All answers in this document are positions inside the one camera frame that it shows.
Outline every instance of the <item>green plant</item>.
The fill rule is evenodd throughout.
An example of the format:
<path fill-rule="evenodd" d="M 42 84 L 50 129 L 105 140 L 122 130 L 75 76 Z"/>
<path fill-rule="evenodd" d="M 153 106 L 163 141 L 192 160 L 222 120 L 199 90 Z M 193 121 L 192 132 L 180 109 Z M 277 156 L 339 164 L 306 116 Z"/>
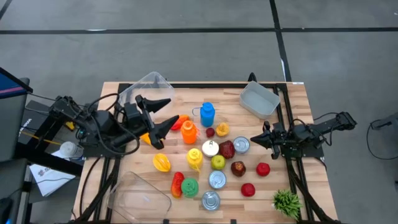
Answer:
<path fill-rule="evenodd" d="M 289 190 L 278 190 L 274 194 L 274 207 L 287 217 L 299 219 L 299 212 L 302 204 L 299 197 Z"/>

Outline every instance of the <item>clear plastic container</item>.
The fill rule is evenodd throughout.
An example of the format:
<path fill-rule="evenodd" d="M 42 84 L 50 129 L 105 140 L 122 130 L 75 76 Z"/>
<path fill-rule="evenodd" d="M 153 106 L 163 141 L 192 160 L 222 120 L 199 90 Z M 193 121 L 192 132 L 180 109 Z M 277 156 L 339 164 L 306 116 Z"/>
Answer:
<path fill-rule="evenodd" d="M 241 92 L 240 105 L 258 118 L 266 119 L 280 103 L 280 98 L 262 85 L 251 81 Z"/>
<path fill-rule="evenodd" d="M 111 190 L 108 207 L 131 223 L 161 223 L 171 199 L 133 172 L 125 173 Z"/>
<path fill-rule="evenodd" d="M 126 102 L 135 103 L 137 95 L 142 95 L 142 97 L 147 98 L 148 100 L 161 100 L 170 98 L 172 101 L 168 105 L 164 106 L 161 110 L 156 112 L 156 114 L 162 114 L 172 107 L 174 88 L 161 74 L 157 72 L 151 72 L 120 93 L 120 105 L 123 106 Z M 156 114 L 151 112 L 151 118 L 155 119 Z"/>

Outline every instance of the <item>wooden tabletop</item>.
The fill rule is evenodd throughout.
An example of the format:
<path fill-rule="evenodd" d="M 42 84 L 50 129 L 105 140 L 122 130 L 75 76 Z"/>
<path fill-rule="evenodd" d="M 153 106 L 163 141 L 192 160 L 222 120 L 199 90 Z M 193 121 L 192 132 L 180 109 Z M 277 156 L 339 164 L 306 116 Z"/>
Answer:
<path fill-rule="evenodd" d="M 105 82 L 101 95 L 116 93 L 119 84 L 119 82 Z M 300 118 L 306 123 L 312 123 L 311 109 L 304 85 L 302 83 L 287 83 L 287 88 L 294 118 Z M 176 114 L 192 114 L 192 108 L 200 107 L 203 102 L 212 102 L 216 109 L 214 126 L 220 122 L 227 122 L 231 130 L 225 138 L 215 136 L 213 140 L 221 143 L 226 140 L 233 141 L 238 136 L 244 136 L 249 139 L 262 133 L 264 121 L 239 105 L 239 94 L 241 91 L 241 88 L 175 88 L 175 96 L 171 102 L 172 106 L 166 112 L 158 114 L 156 121 L 162 121 Z M 282 93 L 279 95 L 281 96 L 280 101 L 284 121 L 287 123 L 284 99 Z M 112 97 L 100 101 L 98 109 L 107 108 L 113 101 L 114 98 Z M 200 174 L 190 169 L 186 162 L 187 151 L 193 147 L 201 149 L 201 145 L 207 140 L 205 128 L 200 125 L 200 117 L 191 117 L 201 132 L 200 139 L 195 144 L 184 144 L 181 133 L 172 131 L 167 135 L 165 148 L 161 151 L 142 142 L 137 152 L 122 159 L 119 178 L 127 172 L 134 172 L 169 196 L 172 206 L 166 218 L 171 223 L 229 223 L 231 219 L 237 219 L 238 223 L 293 223 L 294 220 L 284 217 L 271 206 L 272 196 L 277 190 L 290 189 L 285 159 L 280 156 L 277 160 L 272 160 L 272 151 L 270 149 L 265 149 L 253 142 L 246 154 L 236 154 L 232 159 L 227 160 L 223 172 L 228 181 L 223 189 L 217 190 L 221 197 L 220 209 L 215 212 L 209 212 L 202 207 L 201 196 L 207 190 L 212 190 L 208 185 L 208 176 L 212 169 L 210 158 L 207 157 L 204 158 Z M 278 122 L 276 111 L 267 120 L 270 124 Z M 172 164 L 172 170 L 169 173 L 159 172 L 152 165 L 154 154 L 160 152 L 166 154 Z M 94 160 L 88 159 L 84 164 L 73 208 L 77 215 L 83 181 Z M 247 168 L 244 176 L 235 177 L 232 174 L 230 166 L 234 161 L 244 162 Z M 271 173 L 267 177 L 259 177 L 256 174 L 256 166 L 259 162 L 266 162 L 270 165 Z M 303 164 L 310 193 L 327 215 L 337 219 L 325 168 L 312 158 L 303 158 Z M 83 197 L 83 209 L 90 204 L 97 194 L 102 167 L 103 159 L 97 163 L 89 176 Z M 174 173 L 177 171 L 182 172 L 185 178 L 193 177 L 198 181 L 199 193 L 195 198 L 176 199 L 171 196 L 170 186 Z M 243 197 L 240 193 L 242 184 L 248 182 L 253 183 L 256 188 L 256 194 L 250 198 Z M 105 218 L 107 195 L 104 197 L 100 218 Z M 305 208 L 302 209 L 302 216 L 303 219 L 307 218 Z M 142 221 L 149 223 L 160 222 L 160 220 L 150 218 Z M 128 223 L 128 221 L 113 212 L 112 223 Z"/>

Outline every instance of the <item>concrete floor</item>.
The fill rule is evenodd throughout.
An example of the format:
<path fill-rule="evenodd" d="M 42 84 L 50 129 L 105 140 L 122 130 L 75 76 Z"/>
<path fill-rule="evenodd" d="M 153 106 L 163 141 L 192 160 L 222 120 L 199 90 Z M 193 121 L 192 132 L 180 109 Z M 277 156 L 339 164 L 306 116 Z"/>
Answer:
<path fill-rule="evenodd" d="M 292 27 L 398 27 L 393 0 L 277 0 Z M 273 27 L 262 0 L 12 0 L 0 30 Z M 345 223 L 396 223 L 398 162 L 366 149 L 368 124 L 398 111 L 398 32 L 283 33 L 292 80 L 305 82 L 314 117 L 348 111 L 353 131 L 325 147 L 331 191 Z M 104 81 L 136 81 L 158 71 L 169 81 L 282 81 L 273 32 L 223 34 L 0 35 L 0 67 L 29 77 L 36 94 L 100 95 Z M 398 154 L 393 129 L 372 132 L 376 154 Z M 32 222 L 66 222 L 78 182 L 34 204 Z"/>

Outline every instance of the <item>blue water bottle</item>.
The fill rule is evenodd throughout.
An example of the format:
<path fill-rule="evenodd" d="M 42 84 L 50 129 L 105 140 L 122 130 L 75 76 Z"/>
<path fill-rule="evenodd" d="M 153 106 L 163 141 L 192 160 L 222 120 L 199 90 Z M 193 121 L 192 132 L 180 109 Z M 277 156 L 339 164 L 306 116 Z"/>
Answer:
<path fill-rule="evenodd" d="M 211 103 L 203 103 L 200 108 L 200 122 L 201 125 L 208 128 L 214 123 L 214 116 L 216 114 L 216 110 Z"/>

